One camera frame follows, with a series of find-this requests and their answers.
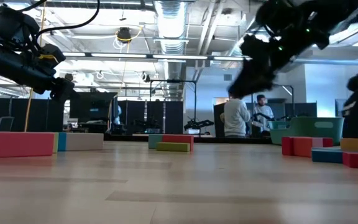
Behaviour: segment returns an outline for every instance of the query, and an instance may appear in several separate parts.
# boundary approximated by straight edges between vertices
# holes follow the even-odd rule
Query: exposed pipe
[[[201,31],[201,37],[200,37],[200,41],[198,42],[196,54],[201,53],[201,48],[203,47],[204,39],[205,39],[206,33],[208,31],[209,23],[211,22],[212,15],[213,15],[214,6],[215,6],[215,3],[213,1],[211,1],[208,6],[208,15],[206,16],[203,30]]]
[[[186,35],[188,3],[180,1],[155,1],[154,6],[158,14],[157,26],[159,36],[161,38],[184,39]],[[180,40],[163,40],[160,44],[163,54],[183,55],[185,52],[185,42]],[[166,79],[180,78],[180,63],[164,62],[164,66]]]
[[[205,47],[203,50],[203,54],[206,54],[209,48],[209,45],[211,44],[213,35],[215,34],[216,26],[218,25],[219,18],[221,17],[222,11],[223,11],[223,3],[218,3],[218,9],[216,10],[216,17],[214,21],[212,22],[211,28],[209,29],[208,38],[206,39]]]

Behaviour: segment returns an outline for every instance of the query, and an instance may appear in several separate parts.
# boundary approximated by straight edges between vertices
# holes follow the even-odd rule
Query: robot
[[[329,45],[330,32],[358,8],[358,0],[311,0],[295,6],[289,0],[269,0],[258,9],[255,22],[270,36],[263,42],[247,35],[240,46],[244,60],[231,95],[244,97],[271,90],[277,72],[307,48]]]

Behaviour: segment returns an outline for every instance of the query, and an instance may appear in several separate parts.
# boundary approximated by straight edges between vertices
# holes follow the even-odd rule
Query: air duct
[[[180,41],[186,33],[187,2],[180,1],[155,1],[155,10],[158,14],[157,25],[161,38],[163,54],[182,55],[185,52],[185,43]],[[180,79],[181,63],[164,62],[165,78]]]

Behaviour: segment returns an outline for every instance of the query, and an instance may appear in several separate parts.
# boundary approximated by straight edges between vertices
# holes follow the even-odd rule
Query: black hair
[[[264,98],[266,98],[266,97],[265,97],[265,95],[263,95],[263,94],[259,94],[259,95],[256,96],[256,99],[257,99],[258,101],[261,100],[261,99],[264,99]]]
[[[358,74],[349,79],[346,85],[347,89],[350,91],[358,90]]]

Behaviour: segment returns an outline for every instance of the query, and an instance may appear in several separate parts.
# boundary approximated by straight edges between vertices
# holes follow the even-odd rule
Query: light fixture
[[[146,58],[144,54],[105,54],[92,53],[92,57],[111,57],[111,58]]]
[[[160,58],[160,59],[182,59],[182,60],[206,60],[207,56],[201,55],[153,55],[153,58]]]
[[[221,57],[221,56],[215,56],[214,60],[228,60],[228,61],[238,61],[241,62],[244,60],[244,57]]]
[[[63,55],[67,57],[85,57],[85,53],[81,52],[63,52]]]

